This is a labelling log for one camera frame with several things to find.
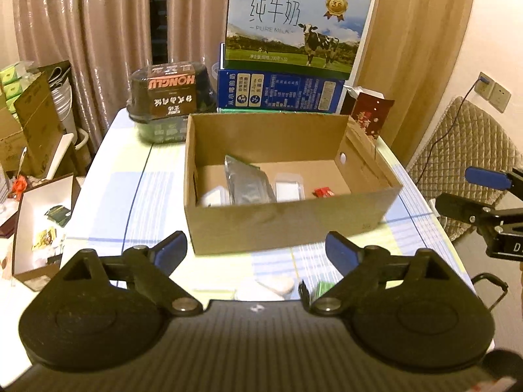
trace red packet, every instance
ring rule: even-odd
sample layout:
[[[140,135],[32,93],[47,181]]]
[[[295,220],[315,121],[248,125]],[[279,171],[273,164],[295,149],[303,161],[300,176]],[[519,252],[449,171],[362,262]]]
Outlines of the red packet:
[[[334,193],[329,187],[317,188],[314,193],[316,197],[329,197],[334,196]]]
[[[19,175],[14,183],[12,184],[11,195],[14,196],[17,202],[20,202],[22,198],[22,193],[26,190],[28,186],[27,178],[24,175]]]
[[[377,139],[394,100],[380,99],[361,92],[352,109],[352,118],[365,130],[367,136]]]

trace wall switch plate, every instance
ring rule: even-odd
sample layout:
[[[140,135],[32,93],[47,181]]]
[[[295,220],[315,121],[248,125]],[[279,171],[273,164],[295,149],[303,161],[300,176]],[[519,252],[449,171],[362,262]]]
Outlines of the wall switch plate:
[[[480,72],[478,79],[480,77],[487,78],[490,81],[490,83],[485,84],[484,82],[478,81],[478,83],[474,87],[474,91],[476,93],[478,93],[480,96],[482,96],[485,100],[488,100],[488,98],[490,97],[490,95],[492,93],[492,90],[494,89],[495,82],[491,77],[484,74],[483,72]]]
[[[492,89],[492,93],[488,98],[488,101],[490,104],[492,104],[493,107],[503,113],[507,108],[507,104],[510,101],[511,96],[512,94],[510,94],[508,90],[496,82]]]

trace metal screw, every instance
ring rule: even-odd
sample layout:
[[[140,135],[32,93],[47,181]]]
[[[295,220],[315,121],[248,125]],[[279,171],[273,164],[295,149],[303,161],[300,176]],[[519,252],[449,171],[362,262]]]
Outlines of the metal screw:
[[[198,301],[193,298],[178,298],[173,301],[172,305],[177,311],[193,311],[198,308]]]
[[[337,298],[318,298],[315,301],[314,306],[318,311],[328,313],[341,308],[342,301]]]

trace plastic bag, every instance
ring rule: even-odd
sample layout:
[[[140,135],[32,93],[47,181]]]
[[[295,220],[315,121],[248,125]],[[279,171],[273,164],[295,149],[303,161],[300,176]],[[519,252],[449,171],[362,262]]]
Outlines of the plastic bag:
[[[269,179],[260,168],[240,162],[229,155],[226,156],[225,166],[233,205],[276,202]]]
[[[277,174],[274,193],[278,202],[294,202],[305,199],[302,176],[288,173]]]

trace pink curtain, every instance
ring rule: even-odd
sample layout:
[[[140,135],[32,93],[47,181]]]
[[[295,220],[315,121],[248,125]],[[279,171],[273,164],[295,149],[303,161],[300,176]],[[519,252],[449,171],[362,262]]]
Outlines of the pink curtain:
[[[80,125],[96,150],[127,101],[128,76],[151,62],[149,0],[13,0],[22,60],[68,59]]]
[[[167,37],[170,61],[218,61],[225,39],[227,0],[167,0]]]

